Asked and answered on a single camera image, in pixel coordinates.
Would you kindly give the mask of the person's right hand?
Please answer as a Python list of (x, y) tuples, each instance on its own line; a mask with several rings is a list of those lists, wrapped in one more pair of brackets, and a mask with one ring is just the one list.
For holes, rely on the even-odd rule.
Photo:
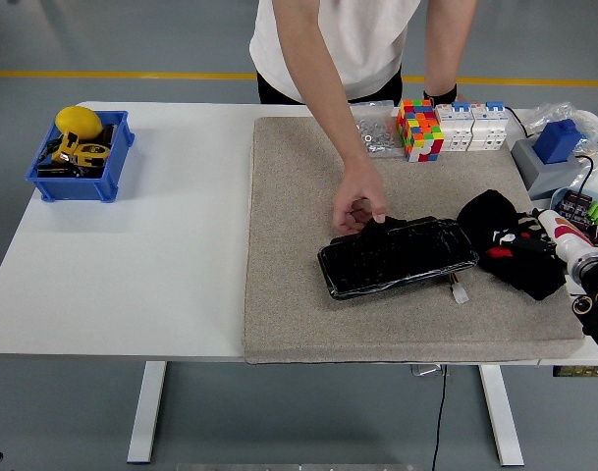
[(387, 204), (381, 175), (369, 157), (344, 163), (344, 176), (333, 200), (333, 227), (347, 236), (368, 222), (384, 223)]

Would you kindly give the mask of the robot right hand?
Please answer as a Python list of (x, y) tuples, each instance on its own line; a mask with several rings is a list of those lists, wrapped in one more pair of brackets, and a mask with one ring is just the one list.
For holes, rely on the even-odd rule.
[(555, 253), (567, 263), (569, 268), (575, 268), (579, 264), (591, 260), (598, 260), (598, 247), (593, 245), (578, 228), (559, 213), (551, 209), (534, 209), (532, 216), (550, 239), (549, 242), (517, 235), (509, 230), (495, 231), (492, 240), (509, 248), (529, 250), (546, 255)]

